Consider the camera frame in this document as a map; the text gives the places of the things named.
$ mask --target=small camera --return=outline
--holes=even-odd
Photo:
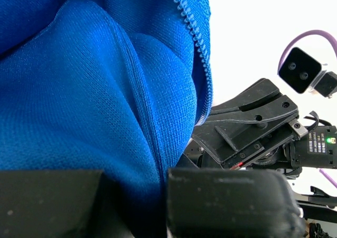
[[[310,55],[293,48],[279,70],[279,76],[289,84],[297,93],[304,93],[313,87],[322,72],[322,65]]]

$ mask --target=zipper teeth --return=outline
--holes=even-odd
[[[191,8],[189,8],[187,0],[174,0],[178,4],[177,9],[181,11],[181,16],[184,18],[184,21],[190,30],[190,35],[193,38],[194,44],[197,47],[201,62],[203,63],[205,75],[206,75],[206,97],[205,103],[202,108],[202,113],[199,120],[196,122],[196,125],[202,125],[211,111],[213,103],[213,90],[212,90],[212,77],[211,77],[211,66],[210,66],[210,54],[204,44],[204,39],[202,38],[202,33],[197,25],[197,22],[194,18]]]

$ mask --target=blue fabric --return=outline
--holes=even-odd
[[[0,169],[102,168],[136,237],[164,237],[166,170],[211,108],[209,16],[207,0],[0,0]]]

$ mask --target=white background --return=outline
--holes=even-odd
[[[277,76],[283,50],[299,34],[322,29],[337,38],[336,0],[210,0],[210,5],[214,104],[233,98],[265,77],[299,106],[302,117],[315,110],[320,118],[337,125],[337,95],[330,100],[319,95],[300,95]],[[328,63],[327,70],[337,72],[336,55],[323,37],[309,36],[296,46],[320,63]],[[332,174],[337,180],[337,172]],[[310,169],[301,179],[295,182],[295,191],[308,190],[313,180],[325,183],[322,176]],[[337,189],[331,190],[331,194],[337,195]],[[326,231],[337,236],[337,227]]]

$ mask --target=purple cable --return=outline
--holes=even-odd
[[[335,186],[335,187],[337,188],[337,182],[336,182],[332,177],[330,177],[330,176],[328,175],[328,173],[325,172],[325,170],[323,170],[323,169],[321,169],[321,168],[320,168],[319,170],[320,170],[320,173],[321,173],[327,180],[329,180],[329,182],[332,183],[333,186]]]
[[[281,59],[279,61],[278,70],[280,70],[280,68],[282,67],[284,59],[285,59],[287,53],[289,52],[289,50],[291,49],[291,47],[293,45],[295,45],[295,43],[298,42],[300,39],[305,38],[305,37],[310,36],[310,35],[319,35],[319,36],[322,36],[322,37],[326,38],[329,41],[329,43],[331,44],[333,50],[335,51],[335,55],[337,57],[337,41],[336,41],[336,39],[331,34],[327,33],[326,31],[311,30],[311,31],[307,31],[303,34],[300,34],[295,39],[293,39],[291,41],[291,43],[289,43],[289,45],[285,48],[285,50],[282,53]]]

